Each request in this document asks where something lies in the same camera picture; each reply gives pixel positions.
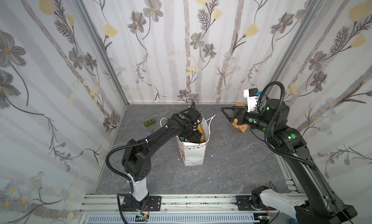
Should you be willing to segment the yellow snack packet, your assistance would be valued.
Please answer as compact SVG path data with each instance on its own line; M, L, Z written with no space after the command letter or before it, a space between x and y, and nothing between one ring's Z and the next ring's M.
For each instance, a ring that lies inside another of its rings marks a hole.
M202 128L202 125L198 125L197 127L197 130L203 135L204 134L204 131L203 131L203 128Z

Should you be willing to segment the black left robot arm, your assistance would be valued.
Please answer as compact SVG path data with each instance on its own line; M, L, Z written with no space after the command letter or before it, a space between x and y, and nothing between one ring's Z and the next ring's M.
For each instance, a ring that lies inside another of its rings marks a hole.
M196 109L195 103L178 113L173 114L165 122L165 125L147 138L139 141L130 140L126 145L112 149L106 156L107 168L128 180L131 193L124 195L129 197L126 202L131 208L142 211L149 206L149 192L146 178L152 169L151 158L154 154L172 138L184 138L187 143L199 144L202 133L197 127L202 122L202 115ZM123 150L122 166L124 172L115 169L110 163L110 157Z

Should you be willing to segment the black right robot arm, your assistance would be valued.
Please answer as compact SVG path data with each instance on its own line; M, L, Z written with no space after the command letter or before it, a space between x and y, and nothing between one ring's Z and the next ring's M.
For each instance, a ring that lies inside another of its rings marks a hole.
M262 91L265 95L273 86L279 86L279 99L268 99L260 108L260 96L252 108L222 107L221 111L230 122L248 125L264 133L266 146L281 156L294 172L306 194L305 200L294 199L261 186L251 193L251 202L258 207L271 207L294 218L300 224L341 224L352 221L357 211L345 204L325 181L323 174L312 159L307 143L301 133L287 125L289 107L284 102L285 88L279 81L269 83Z

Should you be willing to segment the white paper bag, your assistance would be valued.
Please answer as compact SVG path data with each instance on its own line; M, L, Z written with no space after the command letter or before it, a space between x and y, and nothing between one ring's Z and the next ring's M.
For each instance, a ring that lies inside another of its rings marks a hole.
M184 142L176 136L175 140L180 152L180 156L185 166L201 166L204 161L205 152L211 136L210 124L215 116L209 119L202 119L201 125L204 131L203 137L199 144Z

